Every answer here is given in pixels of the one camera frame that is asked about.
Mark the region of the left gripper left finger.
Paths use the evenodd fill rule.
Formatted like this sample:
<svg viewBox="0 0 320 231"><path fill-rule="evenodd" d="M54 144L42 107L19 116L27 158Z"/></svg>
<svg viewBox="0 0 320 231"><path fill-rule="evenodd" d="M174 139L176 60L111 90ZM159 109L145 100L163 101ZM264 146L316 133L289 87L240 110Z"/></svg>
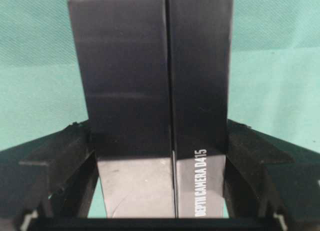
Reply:
<svg viewBox="0 0 320 231"><path fill-rule="evenodd" d="M0 228L23 231L37 217L86 218L96 184L88 121L2 150Z"/></svg>

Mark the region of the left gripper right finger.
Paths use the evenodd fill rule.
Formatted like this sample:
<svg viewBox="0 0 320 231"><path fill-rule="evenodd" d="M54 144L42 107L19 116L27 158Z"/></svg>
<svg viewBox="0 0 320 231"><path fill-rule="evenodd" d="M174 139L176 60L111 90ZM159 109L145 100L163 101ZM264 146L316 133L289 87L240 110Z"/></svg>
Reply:
<svg viewBox="0 0 320 231"><path fill-rule="evenodd" d="M282 231L319 230L319 153L233 120L227 126L229 216L272 219Z"/></svg>

